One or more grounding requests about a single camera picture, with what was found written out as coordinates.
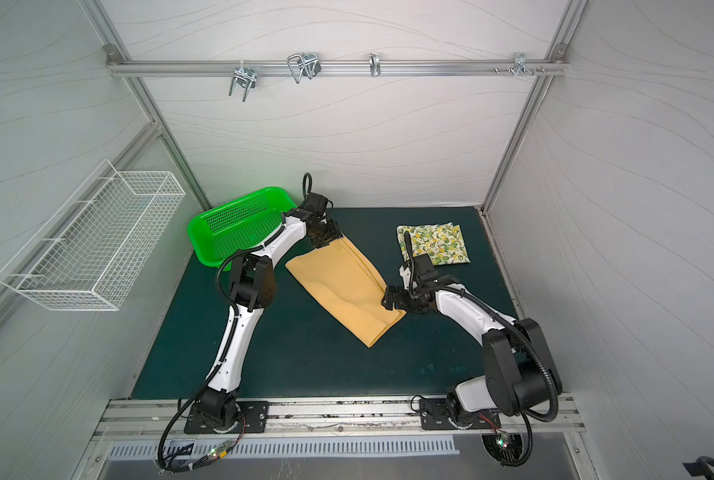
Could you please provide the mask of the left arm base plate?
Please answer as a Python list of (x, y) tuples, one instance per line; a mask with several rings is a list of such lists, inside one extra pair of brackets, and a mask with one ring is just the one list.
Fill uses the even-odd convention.
[(263, 433), (269, 403), (266, 401), (230, 401), (216, 411), (192, 405), (183, 431), (186, 434)]

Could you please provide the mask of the middle U-bolt clamp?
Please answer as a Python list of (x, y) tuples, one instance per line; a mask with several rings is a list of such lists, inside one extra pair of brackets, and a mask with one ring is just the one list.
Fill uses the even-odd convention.
[(303, 78), (309, 80), (315, 78), (322, 70), (319, 57), (313, 52), (292, 54), (287, 58), (286, 64), (296, 84), (299, 84)]

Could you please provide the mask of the white vent strip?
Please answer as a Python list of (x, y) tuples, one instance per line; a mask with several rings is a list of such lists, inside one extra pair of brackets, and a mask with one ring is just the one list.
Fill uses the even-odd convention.
[[(111, 461), (156, 459), (156, 441), (117, 441), (107, 458)], [(217, 440), (172, 440), (166, 442), (163, 458), (186, 448), (178, 461), (197, 460), (218, 448)], [(227, 458), (399, 458), (459, 455), (452, 435), (244, 438)]]

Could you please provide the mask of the yellow skirt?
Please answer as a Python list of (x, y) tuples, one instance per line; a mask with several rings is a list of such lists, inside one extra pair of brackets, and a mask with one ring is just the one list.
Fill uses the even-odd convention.
[(387, 288), (370, 260), (346, 237), (297, 256), (289, 273), (364, 345), (372, 347), (406, 312), (385, 308)]

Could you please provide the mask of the u-bolt clamp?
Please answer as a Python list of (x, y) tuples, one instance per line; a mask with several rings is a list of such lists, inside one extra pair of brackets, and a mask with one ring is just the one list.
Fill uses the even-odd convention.
[(309, 80), (315, 78), (322, 70), (319, 57), (313, 52), (292, 54), (287, 58), (286, 64), (296, 84), (299, 84), (303, 78)]
[(256, 87), (256, 84), (256, 73), (252, 69), (247, 68), (244, 65), (240, 65), (233, 71), (228, 95), (232, 96), (235, 92), (241, 92), (242, 101), (245, 102), (248, 98), (249, 92)]

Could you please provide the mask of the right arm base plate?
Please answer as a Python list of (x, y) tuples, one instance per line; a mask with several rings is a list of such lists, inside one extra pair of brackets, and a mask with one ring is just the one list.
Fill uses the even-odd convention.
[(416, 413), (425, 431), (437, 430), (491, 430), (498, 432), (501, 422), (494, 409), (470, 412), (452, 395), (445, 398), (427, 398), (415, 395), (410, 408)]

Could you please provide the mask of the lemon print skirt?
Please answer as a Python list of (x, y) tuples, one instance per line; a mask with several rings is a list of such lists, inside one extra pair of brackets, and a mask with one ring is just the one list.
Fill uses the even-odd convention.
[(396, 228), (403, 259), (409, 259), (404, 234), (409, 233), (413, 255), (427, 254), (434, 266), (466, 264), (471, 260), (466, 249), (461, 227), (452, 222), (436, 225), (404, 226)]

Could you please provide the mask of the horizontal aluminium rail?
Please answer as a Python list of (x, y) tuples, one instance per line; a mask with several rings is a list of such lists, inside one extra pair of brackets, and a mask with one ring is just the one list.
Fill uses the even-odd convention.
[[(514, 59), (507, 60), (388, 60), (380, 58), (381, 77), (465, 77), (465, 76), (507, 76), (496, 75), (494, 67), (510, 67)], [(369, 59), (321, 60), (319, 75), (325, 77), (372, 77)], [(567, 62), (527, 59), (531, 67), (543, 67), (541, 76), (565, 74), (570, 64)], [(259, 78), (290, 78), (291, 72), (284, 60), (248, 61), (129, 61), (109, 64), (107, 69), (114, 77), (157, 78), (157, 77), (212, 77), (229, 78), (240, 65), (252, 69)]]

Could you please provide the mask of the right bolt bracket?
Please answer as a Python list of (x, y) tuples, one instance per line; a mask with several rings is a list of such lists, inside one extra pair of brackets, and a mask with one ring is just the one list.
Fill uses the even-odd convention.
[(510, 67), (494, 67), (493, 72), (496, 75), (510, 75), (512, 77), (519, 77), (519, 76), (541, 76), (543, 75), (546, 70), (543, 67), (531, 67), (527, 64), (527, 57), (523, 54), (520, 53), (518, 54), (515, 59), (513, 64)]

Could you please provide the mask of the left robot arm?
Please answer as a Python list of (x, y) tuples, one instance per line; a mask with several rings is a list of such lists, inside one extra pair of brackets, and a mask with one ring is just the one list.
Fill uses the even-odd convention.
[(213, 244), (224, 257), (214, 286), (228, 306), (218, 353), (192, 408), (194, 415), (207, 418), (209, 428), (228, 431), (240, 417), (243, 362), (255, 326), (276, 295), (275, 266), (303, 239), (320, 248), (341, 237), (328, 217), (330, 204), (325, 196), (309, 192), (296, 205), (283, 190), (267, 188), (203, 216), (208, 227), (217, 229)]

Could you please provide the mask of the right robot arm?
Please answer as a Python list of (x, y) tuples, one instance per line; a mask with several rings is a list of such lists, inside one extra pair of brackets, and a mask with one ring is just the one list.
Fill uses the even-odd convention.
[(497, 311), (455, 277), (440, 274), (427, 254), (404, 261), (399, 272), (402, 285), (385, 290), (385, 309), (435, 312), (457, 323), (481, 347), (484, 374), (453, 387), (448, 400), (452, 421), (483, 410), (543, 423), (556, 419), (562, 382), (536, 321)]

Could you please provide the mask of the green plastic basket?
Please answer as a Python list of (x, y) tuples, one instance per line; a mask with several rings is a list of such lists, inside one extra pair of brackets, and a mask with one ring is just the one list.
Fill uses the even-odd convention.
[(284, 189), (267, 187), (196, 216), (187, 234), (198, 260), (218, 268), (235, 251), (260, 244), (295, 207)]

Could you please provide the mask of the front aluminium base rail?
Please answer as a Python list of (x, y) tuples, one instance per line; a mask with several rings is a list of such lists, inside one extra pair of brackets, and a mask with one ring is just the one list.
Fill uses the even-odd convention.
[[(298, 397), (244, 399), (269, 403), (266, 428), (263, 433), (245, 433), (257, 437), (305, 435), (390, 435), (431, 434), (421, 428), (419, 416), (410, 408), (414, 396), (368, 397)], [(235, 434), (186, 434), (183, 431), (189, 410), (180, 413), (181, 403), (175, 400), (112, 400), (94, 429), (95, 441), (157, 440), (167, 432), (169, 440), (208, 438)], [(437, 430), (460, 433), (494, 434), (522, 433), (526, 430), (520, 416), (499, 414), (501, 429)]]

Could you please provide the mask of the small metal hook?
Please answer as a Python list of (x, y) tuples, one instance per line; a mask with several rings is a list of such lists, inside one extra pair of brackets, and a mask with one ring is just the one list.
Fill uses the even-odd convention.
[(370, 75), (373, 78), (377, 78), (381, 75), (380, 57), (377, 53), (369, 54), (369, 69)]

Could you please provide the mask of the left U-bolt clamp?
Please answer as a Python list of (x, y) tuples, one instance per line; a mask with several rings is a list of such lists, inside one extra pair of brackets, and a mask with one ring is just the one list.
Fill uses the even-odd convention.
[(235, 92), (241, 92), (242, 101), (245, 102), (248, 98), (249, 92), (256, 87), (256, 84), (256, 73), (252, 69), (247, 68), (244, 65), (240, 65), (233, 71), (228, 95), (232, 96)]

